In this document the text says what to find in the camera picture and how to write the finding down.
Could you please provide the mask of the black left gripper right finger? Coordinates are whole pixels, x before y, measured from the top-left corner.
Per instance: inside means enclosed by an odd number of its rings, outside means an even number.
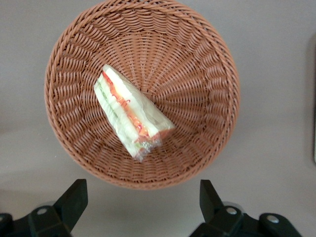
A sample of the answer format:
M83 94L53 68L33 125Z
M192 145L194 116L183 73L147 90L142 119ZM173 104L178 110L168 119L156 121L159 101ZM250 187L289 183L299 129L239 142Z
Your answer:
M256 220L239 208L223 204L209 180L200 181L199 205L204 217L192 237L301 237L282 215L263 213Z

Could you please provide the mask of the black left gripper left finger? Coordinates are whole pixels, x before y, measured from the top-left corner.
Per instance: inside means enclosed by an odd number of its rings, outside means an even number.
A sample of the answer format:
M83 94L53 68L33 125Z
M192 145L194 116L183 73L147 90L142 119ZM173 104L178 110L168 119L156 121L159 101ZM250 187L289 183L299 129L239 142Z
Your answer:
M2 237L70 237L88 204L87 181L77 179L53 205L42 205L14 220L0 214Z

